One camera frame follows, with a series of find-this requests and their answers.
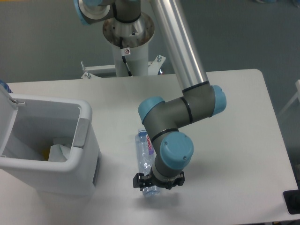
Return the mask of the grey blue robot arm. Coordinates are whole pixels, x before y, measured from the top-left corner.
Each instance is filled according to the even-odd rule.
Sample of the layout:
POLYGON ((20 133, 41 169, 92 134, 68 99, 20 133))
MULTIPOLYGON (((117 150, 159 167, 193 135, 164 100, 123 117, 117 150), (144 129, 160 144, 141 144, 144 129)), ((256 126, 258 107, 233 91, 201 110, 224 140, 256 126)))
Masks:
MULTIPOLYGON (((182 5, 178 0, 150 2, 159 24, 171 63, 182 89, 180 98, 164 101, 151 97, 140 103, 138 113, 156 158, 148 174, 138 173, 133 186, 140 190, 157 186, 182 186, 184 168, 194 152, 191 139, 181 127, 212 117, 226 108, 226 97, 219 86, 211 85, 200 58, 182 5)), ((141 10, 138 0, 76 0, 75 9, 83 24, 104 22, 103 34, 116 47, 117 74, 132 77, 148 70, 148 55, 135 62, 134 49, 147 44, 154 34, 152 19, 141 10)))

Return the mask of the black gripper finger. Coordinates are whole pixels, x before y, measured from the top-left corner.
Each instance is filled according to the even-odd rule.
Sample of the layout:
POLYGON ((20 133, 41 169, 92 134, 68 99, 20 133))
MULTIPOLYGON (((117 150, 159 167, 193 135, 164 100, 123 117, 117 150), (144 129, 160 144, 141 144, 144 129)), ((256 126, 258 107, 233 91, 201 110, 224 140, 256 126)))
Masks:
POLYGON ((151 176, 149 174, 137 173, 133 178, 133 188, 143 191, 144 188, 152 187, 151 176))
POLYGON ((183 171, 180 172, 178 176, 174 180, 170 180, 167 182, 167 188, 172 189, 173 187, 179 186, 181 187, 185 182, 185 174, 183 171))

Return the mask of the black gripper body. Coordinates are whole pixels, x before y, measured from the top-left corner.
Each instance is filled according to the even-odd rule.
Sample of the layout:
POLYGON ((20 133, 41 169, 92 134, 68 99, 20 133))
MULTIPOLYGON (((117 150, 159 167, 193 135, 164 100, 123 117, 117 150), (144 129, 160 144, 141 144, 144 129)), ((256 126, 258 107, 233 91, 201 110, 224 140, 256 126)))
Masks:
POLYGON ((156 178, 153 174, 149 174, 151 176, 151 181, 152 181, 152 186, 157 186, 159 188, 165 188, 167 190, 171 190, 167 188, 167 182, 170 180, 174 180, 172 179, 166 179, 164 181, 159 180, 158 178, 156 178))

